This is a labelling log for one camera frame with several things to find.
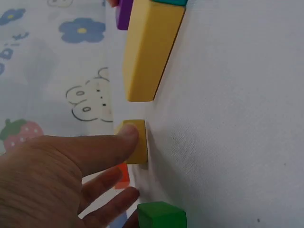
yellow rectangular block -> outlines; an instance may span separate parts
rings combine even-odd
[[[139,132],[138,144],[131,157],[125,161],[127,164],[145,164],[148,162],[148,148],[147,148],[147,136],[146,136],[146,124],[144,120],[124,120],[116,132],[119,132],[124,124],[134,124]]]
[[[154,99],[184,12],[183,6],[134,0],[123,62],[128,101]]]

cartoon bear print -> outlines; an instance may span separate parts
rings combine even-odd
[[[47,3],[51,7],[67,8],[72,5],[73,0],[47,0]]]
[[[96,121],[112,123],[110,107],[110,85],[108,68],[98,71],[98,76],[78,85],[66,92],[66,98],[74,105],[73,116],[80,121]]]

red block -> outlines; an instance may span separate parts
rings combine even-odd
[[[128,171],[128,165],[123,163],[117,166],[123,172],[122,179],[115,185],[115,189],[125,189],[130,185],[130,176]]]

finger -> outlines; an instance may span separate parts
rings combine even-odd
[[[125,223],[123,228],[139,228],[138,223],[138,213],[135,211],[128,219],[128,221]]]
[[[85,216],[83,222],[87,228],[106,227],[132,206],[138,197],[139,191],[136,188],[128,187],[106,205]]]
[[[32,147],[56,150],[74,162],[87,176],[127,160],[138,142],[138,131],[132,124],[122,127],[118,135],[53,137],[42,136],[30,141]]]
[[[108,169],[82,186],[78,213],[91,205],[98,197],[110,190],[121,179],[123,173],[117,167]]]
[[[112,6],[112,7],[115,7],[115,6],[118,6],[118,0],[108,0],[108,2],[110,3],[110,5]]]

teal block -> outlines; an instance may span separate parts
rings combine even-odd
[[[140,228],[187,228],[186,212],[165,202],[137,206]]]
[[[171,5],[177,5],[177,6],[185,6],[187,5],[188,0],[153,0],[160,3],[167,3]]]

